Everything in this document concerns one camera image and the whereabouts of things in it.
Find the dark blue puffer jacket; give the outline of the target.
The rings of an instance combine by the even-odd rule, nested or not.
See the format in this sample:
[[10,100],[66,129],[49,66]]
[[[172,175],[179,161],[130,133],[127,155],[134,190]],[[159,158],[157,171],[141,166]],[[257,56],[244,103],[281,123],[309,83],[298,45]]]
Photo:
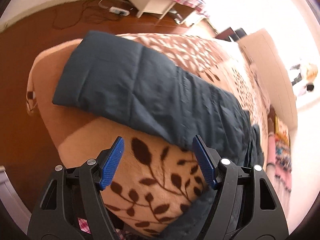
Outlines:
[[[199,135],[239,166],[264,162],[259,128],[232,93],[122,37],[89,32],[67,61],[53,104],[79,108],[190,152]],[[152,237],[195,239],[215,196],[206,183],[187,211]]]

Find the beige leaf-pattern bed blanket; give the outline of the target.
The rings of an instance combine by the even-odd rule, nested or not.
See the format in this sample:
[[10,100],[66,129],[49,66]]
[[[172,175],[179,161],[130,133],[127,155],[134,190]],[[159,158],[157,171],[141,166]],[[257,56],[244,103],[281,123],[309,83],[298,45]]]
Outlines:
[[[143,52],[163,59],[237,98],[260,134],[262,158],[267,158],[268,92],[248,52],[246,38],[238,42],[189,35],[124,34]],[[65,64],[80,39],[63,42],[37,55],[27,85],[29,113],[40,113],[62,163],[70,168],[95,158],[116,137],[124,138],[124,154],[102,197],[106,207],[143,236],[159,234],[187,211],[206,187],[194,154],[188,150],[52,99]]]

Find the pink and white folded quilt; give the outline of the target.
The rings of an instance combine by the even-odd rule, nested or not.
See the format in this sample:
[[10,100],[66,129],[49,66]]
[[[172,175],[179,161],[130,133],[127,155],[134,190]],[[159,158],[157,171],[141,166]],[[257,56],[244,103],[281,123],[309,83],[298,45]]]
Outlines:
[[292,159],[289,129],[273,106],[268,113],[268,156],[266,173],[284,210],[289,216],[292,190]]

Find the colourful cartoon pillow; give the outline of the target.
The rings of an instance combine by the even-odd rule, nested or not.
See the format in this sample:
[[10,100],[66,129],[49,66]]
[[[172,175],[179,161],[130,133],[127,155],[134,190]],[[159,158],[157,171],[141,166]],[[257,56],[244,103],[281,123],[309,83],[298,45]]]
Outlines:
[[276,115],[274,119],[274,138],[276,143],[276,163],[284,171],[292,171],[290,136],[288,126]]

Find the beige padded headboard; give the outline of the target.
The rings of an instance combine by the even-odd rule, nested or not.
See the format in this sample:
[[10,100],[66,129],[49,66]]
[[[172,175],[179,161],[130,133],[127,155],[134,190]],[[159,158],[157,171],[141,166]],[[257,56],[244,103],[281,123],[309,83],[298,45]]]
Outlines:
[[289,131],[298,127],[296,100],[287,70],[270,34],[261,29],[238,41],[246,56],[251,59],[264,84],[271,105]]

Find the white power strip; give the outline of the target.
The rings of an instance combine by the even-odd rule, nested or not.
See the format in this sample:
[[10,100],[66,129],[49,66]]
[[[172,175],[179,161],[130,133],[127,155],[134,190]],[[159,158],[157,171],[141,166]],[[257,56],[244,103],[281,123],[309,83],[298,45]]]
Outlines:
[[110,7],[109,12],[120,16],[129,16],[130,14],[128,10],[121,9],[119,7]]

